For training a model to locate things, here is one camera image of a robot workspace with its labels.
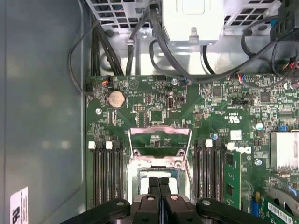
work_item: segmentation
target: ventilation grill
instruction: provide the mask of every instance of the ventilation grill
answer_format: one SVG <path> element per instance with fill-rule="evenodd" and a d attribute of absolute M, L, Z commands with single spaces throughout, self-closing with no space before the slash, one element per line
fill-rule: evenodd
<path fill-rule="evenodd" d="M 127 29 L 136 27 L 141 19 L 147 1 L 144 0 L 86 0 L 93 14 L 104 29 L 119 29 L 119 32 L 127 32 Z M 150 28 L 147 22 L 144 28 Z"/>

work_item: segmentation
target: motherboard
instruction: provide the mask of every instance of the motherboard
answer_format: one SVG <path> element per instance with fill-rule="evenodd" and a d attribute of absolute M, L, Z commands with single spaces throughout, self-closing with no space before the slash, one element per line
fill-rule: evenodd
<path fill-rule="evenodd" d="M 268 86 L 272 74 L 246 74 Z M 299 189 L 299 91 L 260 90 L 237 77 L 193 84 L 166 76 L 89 77 L 86 90 L 87 204 L 147 194 L 168 177 L 173 194 L 209 197 L 276 224 L 299 223 L 276 190 Z"/>

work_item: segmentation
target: blue connector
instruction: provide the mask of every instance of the blue connector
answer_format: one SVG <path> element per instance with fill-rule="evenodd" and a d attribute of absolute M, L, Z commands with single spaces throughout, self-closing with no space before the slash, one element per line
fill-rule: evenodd
<path fill-rule="evenodd" d="M 260 205 L 256 202 L 255 199 L 252 199 L 250 201 L 250 213 L 251 215 L 258 217 Z"/>
<path fill-rule="evenodd" d="M 287 132 L 288 127 L 287 127 L 287 126 L 278 126 L 278 130 L 279 130 L 280 132 Z"/>

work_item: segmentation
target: mounting screw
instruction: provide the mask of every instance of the mounting screw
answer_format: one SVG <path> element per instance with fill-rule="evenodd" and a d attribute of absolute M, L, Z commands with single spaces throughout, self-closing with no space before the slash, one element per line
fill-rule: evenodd
<path fill-rule="evenodd" d="M 259 159 L 256 159 L 256 161 L 254 162 L 257 166 L 260 166 L 260 165 L 262 165 L 262 161 L 261 160 L 259 160 Z"/>
<path fill-rule="evenodd" d="M 176 161 L 174 163 L 174 167 L 180 169 L 182 167 L 182 163 L 180 161 Z"/>
<path fill-rule="evenodd" d="M 172 84 L 172 85 L 178 85 L 178 80 L 177 80 L 176 78 L 173 78 L 173 79 L 171 80 L 171 84 Z"/>
<path fill-rule="evenodd" d="M 97 109 L 95 109 L 95 113 L 96 113 L 97 115 L 101 115 L 101 114 L 102 114 L 102 109 L 101 109 L 101 108 L 97 108 Z"/>
<path fill-rule="evenodd" d="M 145 31 L 142 32 L 142 33 L 141 33 L 141 36 L 142 36 L 142 38 L 144 38 L 144 39 L 147 38 L 147 37 L 148 37 L 148 32 L 145 32 Z"/>
<path fill-rule="evenodd" d="M 204 205 L 210 205 L 210 204 L 211 204 L 211 203 L 210 203 L 209 201 L 207 201 L 207 200 L 203 200 L 202 203 L 203 203 Z"/>
<path fill-rule="evenodd" d="M 176 200 L 178 200 L 178 196 L 176 196 L 176 195 L 171 195 L 171 196 L 170 196 L 170 199 L 173 200 L 173 201 L 176 201 Z"/>

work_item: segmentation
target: red wire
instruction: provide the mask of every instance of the red wire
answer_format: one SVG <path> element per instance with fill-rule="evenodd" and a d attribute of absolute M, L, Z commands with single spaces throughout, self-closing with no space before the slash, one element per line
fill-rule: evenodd
<path fill-rule="evenodd" d="M 290 64 L 290 69 L 292 69 L 292 68 L 294 67 L 294 65 L 295 65 L 295 62 L 292 62 L 292 63 Z"/>

